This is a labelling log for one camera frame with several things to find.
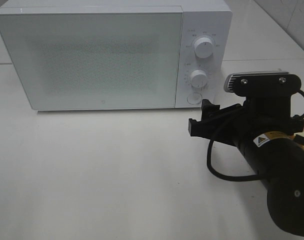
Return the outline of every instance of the white table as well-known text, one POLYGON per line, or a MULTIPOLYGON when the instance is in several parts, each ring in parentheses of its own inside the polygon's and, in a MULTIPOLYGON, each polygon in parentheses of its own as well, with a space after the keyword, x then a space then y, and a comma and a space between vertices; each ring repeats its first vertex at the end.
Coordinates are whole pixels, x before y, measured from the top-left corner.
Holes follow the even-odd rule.
MULTIPOLYGON (((222 75, 278 68, 304 86, 304 59, 225 61, 222 75)), ((216 99, 235 101, 222 90, 216 99)), ((0 240, 304 239, 274 225, 259 181, 209 173, 207 141, 187 129, 200 117, 198 109, 38 113, 13 66, 0 65, 0 240)), ((252 172, 223 144, 213 162, 227 174, 252 172)))
MULTIPOLYGON (((304 59, 304 51, 254 0, 226 0, 233 12, 224 60, 304 59)), ((0 63, 11 63, 0 37, 0 63)))

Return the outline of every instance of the timer knob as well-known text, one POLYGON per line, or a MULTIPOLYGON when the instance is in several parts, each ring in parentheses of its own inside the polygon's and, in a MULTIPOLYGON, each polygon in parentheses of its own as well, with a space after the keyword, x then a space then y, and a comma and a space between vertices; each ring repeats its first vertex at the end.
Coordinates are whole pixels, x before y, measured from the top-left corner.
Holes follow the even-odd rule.
POLYGON ((190 75, 191 85, 194 88, 203 88, 207 85, 208 76, 203 70, 195 70, 190 75))
POLYGON ((209 36, 202 36, 195 40, 193 46, 195 55, 205 59, 213 53, 214 41, 209 36))

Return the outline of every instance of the microwave door window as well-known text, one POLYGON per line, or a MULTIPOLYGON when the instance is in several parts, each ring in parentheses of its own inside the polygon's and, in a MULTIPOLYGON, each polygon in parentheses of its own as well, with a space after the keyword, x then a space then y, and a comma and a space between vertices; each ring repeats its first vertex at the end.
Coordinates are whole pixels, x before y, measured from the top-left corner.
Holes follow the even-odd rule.
POLYGON ((0 18, 33 109, 174 107, 181 13, 0 18))

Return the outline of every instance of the microwave oven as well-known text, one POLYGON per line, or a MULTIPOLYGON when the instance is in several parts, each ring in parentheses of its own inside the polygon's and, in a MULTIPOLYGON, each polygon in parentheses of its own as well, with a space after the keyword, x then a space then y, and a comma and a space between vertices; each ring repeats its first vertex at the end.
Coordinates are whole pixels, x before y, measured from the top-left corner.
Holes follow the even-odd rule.
POLYGON ((191 108, 231 18, 223 0, 9 0, 0 34, 34 110, 191 108))

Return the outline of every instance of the yellow warning sticker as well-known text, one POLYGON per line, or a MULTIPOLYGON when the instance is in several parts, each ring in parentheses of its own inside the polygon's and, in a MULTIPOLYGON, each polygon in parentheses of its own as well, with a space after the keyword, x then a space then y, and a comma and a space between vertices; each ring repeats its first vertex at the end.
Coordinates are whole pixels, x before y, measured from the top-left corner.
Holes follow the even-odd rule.
POLYGON ((254 138, 253 142, 258 147, 261 147, 262 145, 264 145, 274 139, 290 139, 290 137, 281 131, 268 131, 268 132, 262 133, 261 135, 257 136, 256 138, 254 138))

